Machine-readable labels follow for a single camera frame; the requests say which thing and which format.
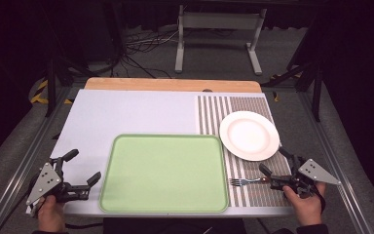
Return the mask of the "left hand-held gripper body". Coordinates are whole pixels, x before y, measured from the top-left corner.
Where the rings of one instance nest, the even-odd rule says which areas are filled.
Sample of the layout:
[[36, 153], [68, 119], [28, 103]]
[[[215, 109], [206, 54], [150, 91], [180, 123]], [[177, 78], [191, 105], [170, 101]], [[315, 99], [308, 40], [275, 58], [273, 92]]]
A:
[[59, 203], [89, 199], [88, 185], [71, 185], [64, 181], [62, 170], [64, 162], [65, 160], [60, 157], [44, 164], [30, 189], [26, 199], [27, 206], [49, 195], [54, 195]]

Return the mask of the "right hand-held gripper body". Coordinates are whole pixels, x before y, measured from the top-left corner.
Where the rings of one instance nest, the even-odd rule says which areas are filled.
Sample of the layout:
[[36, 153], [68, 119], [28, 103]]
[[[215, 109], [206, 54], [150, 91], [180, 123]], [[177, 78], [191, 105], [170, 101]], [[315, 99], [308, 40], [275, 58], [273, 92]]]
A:
[[289, 186], [296, 194], [301, 196], [318, 193], [317, 182], [340, 185], [341, 181], [324, 169], [313, 159], [304, 159], [295, 156], [291, 160], [291, 175], [271, 175], [271, 188], [282, 190]]

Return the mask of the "silver fork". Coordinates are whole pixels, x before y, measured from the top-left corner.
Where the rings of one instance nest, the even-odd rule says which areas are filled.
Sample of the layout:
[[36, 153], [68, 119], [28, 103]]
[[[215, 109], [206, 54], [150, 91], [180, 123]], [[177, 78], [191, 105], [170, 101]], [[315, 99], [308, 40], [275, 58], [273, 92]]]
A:
[[229, 182], [233, 186], [245, 186], [249, 184], [269, 183], [270, 180], [267, 177], [259, 177], [259, 178], [254, 178], [254, 179], [230, 178]]

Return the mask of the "person's right hand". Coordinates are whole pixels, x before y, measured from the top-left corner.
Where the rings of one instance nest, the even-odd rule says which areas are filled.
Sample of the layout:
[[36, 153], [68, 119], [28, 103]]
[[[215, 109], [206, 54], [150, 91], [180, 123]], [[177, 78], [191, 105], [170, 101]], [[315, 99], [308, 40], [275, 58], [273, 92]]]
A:
[[284, 186], [282, 190], [301, 226], [322, 224], [321, 201], [318, 195], [302, 199], [289, 186]]

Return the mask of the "white round plate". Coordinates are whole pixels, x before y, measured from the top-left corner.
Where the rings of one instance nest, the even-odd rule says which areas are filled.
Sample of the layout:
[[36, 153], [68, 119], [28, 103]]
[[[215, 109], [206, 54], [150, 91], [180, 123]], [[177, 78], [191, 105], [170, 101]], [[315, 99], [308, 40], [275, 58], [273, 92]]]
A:
[[266, 117], [250, 111], [227, 115], [220, 123], [219, 136], [231, 153], [246, 161], [267, 160], [281, 144], [275, 125]]

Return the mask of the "yellow black hazard tape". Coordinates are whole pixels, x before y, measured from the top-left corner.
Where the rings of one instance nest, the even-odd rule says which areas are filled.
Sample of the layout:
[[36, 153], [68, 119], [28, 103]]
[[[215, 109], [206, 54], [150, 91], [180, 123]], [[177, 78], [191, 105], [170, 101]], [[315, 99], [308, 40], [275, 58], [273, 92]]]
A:
[[49, 103], [49, 100], [45, 97], [42, 97], [42, 94], [44, 92], [44, 90], [48, 87], [48, 80], [47, 79], [43, 79], [41, 81], [41, 83], [39, 84], [36, 92], [34, 93], [34, 95], [32, 96], [30, 102], [31, 103], [43, 103], [43, 104], [48, 104]]

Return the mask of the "black stand leg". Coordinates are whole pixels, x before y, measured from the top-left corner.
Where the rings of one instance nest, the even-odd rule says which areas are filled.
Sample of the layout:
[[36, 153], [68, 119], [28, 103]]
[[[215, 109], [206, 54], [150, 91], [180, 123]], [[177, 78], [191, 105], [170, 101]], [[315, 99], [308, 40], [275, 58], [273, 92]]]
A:
[[52, 57], [47, 62], [47, 81], [48, 81], [48, 106], [46, 116], [50, 117], [56, 109], [56, 80], [62, 86], [69, 87], [74, 79], [70, 68], [74, 68], [78, 73], [87, 77], [94, 77], [94, 73], [84, 66], [81, 66], [72, 60], [64, 57]]

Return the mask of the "green rectangular tray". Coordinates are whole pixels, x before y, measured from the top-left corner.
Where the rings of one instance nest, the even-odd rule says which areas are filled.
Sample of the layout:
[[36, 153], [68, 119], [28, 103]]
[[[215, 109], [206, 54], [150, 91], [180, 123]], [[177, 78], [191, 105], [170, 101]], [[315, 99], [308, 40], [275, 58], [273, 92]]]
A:
[[100, 208], [110, 214], [210, 214], [229, 206], [221, 142], [205, 135], [120, 135]]

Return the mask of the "white table cover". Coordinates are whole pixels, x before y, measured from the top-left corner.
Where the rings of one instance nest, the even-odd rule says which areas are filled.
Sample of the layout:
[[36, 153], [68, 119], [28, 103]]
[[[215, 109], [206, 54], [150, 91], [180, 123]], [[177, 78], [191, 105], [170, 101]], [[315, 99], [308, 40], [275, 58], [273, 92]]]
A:
[[69, 215], [97, 217], [246, 217], [290, 215], [293, 210], [281, 192], [267, 184], [230, 185], [229, 206], [210, 214], [110, 214], [99, 206], [112, 146], [120, 135], [201, 135], [196, 126], [197, 96], [254, 97], [261, 93], [200, 93], [82, 90], [76, 96], [52, 155], [71, 149], [79, 154], [64, 168], [64, 177], [81, 183], [94, 173], [101, 180], [86, 201], [69, 202]]

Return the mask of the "striped woven placemat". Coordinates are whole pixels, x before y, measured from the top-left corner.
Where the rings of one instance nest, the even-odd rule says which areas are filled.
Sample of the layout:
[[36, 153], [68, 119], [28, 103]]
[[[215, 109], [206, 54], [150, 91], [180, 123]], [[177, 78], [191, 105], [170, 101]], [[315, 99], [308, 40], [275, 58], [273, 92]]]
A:
[[[274, 125], [268, 102], [263, 95], [254, 97], [228, 96], [197, 96], [196, 97], [196, 126], [202, 135], [219, 136], [221, 121], [236, 111], [250, 111], [266, 117]], [[259, 165], [263, 163], [279, 176], [290, 174], [287, 160], [279, 150], [269, 159], [263, 161], [246, 161], [231, 153], [222, 143], [225, 171], [227, 178], [259, 178], [263, 174]]]

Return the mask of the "black tripod stand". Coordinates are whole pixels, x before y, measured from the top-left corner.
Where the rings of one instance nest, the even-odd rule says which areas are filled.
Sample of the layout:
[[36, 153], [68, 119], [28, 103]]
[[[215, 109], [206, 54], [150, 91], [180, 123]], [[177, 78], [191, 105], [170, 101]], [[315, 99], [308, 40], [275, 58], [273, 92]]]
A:
[[293, 85], [297, 92], [306, 92], [313, 87], [311, 104], [312, 114], [317, 122], [319, 118], [319, 103], [321, 96], [322, 53], [320, 51], [321, 37], [323, 36], [323, 23], [315, 19], [306, 31], [295, 53], [287, 65], [287, 71], [281, 75], [273, 75], [268, 82], [262, 83], [264, 88], [273, 88], [278, 84], [300, 74]]

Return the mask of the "person's dark clothing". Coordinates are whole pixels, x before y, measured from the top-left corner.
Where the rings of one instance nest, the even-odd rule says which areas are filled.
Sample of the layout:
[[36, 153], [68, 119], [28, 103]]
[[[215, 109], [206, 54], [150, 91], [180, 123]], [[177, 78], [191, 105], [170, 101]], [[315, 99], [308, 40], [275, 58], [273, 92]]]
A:
[[240, 218], [105, 218], [103, 234], [247, 234]]

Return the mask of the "wooden board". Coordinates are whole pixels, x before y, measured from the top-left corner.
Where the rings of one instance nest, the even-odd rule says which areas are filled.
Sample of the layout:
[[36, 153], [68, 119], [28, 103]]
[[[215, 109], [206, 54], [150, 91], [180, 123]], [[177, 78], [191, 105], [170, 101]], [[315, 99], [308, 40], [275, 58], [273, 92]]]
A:
[[90, 78], [85, 90], [172, 91], [209, 93], [261, 93], [255, 81], [154, 79], [154, 78]]

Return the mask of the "grey metal stand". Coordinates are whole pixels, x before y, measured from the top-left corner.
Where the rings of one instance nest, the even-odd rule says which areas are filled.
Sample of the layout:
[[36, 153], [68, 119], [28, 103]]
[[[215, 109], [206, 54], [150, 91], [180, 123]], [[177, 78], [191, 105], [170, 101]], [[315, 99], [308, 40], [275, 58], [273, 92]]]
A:
[[256, 14], [233, 13], [193, 13], [186, 12], [183, 5], [178, 10], [178, 43], [176, 49], [174, 71], [183, 71], [184, 60], [184, 29], [236, 29], [252, 30], [253, 39], [245, 44], [252, 68], [257, 76], [262, 74], [262, 68], [256, 55], [256, 46], [266, 17], [267, 10], [261, 9]]

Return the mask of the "aluminium frame rail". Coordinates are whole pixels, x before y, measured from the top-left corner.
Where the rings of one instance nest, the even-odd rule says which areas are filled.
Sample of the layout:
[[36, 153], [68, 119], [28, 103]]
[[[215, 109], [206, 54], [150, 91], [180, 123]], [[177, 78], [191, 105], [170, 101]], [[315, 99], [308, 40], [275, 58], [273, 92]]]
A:
[[65, 101], [75, 96], [73, 88], [61, 88], [56, 107], [34, 103], [27, 114], [0, 147], [0, 234], [28, 233], [36, 221], [25, 213], [22, 195], [33, 175], [47, 161], [55, 147], [55, 139], [66, 120], [70, 105]]
[[321, 148], [324, 152], [324, 159], [330, 169], [330, 171], [340, 180], [338, 185], [338, 191], [342, 197], [342, 200], [347, 208], [347, 211], [351, 217], [353, 225], [357, 234], [374, 234], [374, 231], [367, 222], [362, 208], [359, 205], [358, 199], [354, 193], [349, 179], [343, 172], [336, 154], [330, 144], [329, 138], [323, 128], [321, 122], [318, 122], [311, 110], [311, 102], [307, 94], [298, 93], [300, 102], [308, 115], [309, 121], [313, 126], [314, 132], [316, 133], [320, 142]]

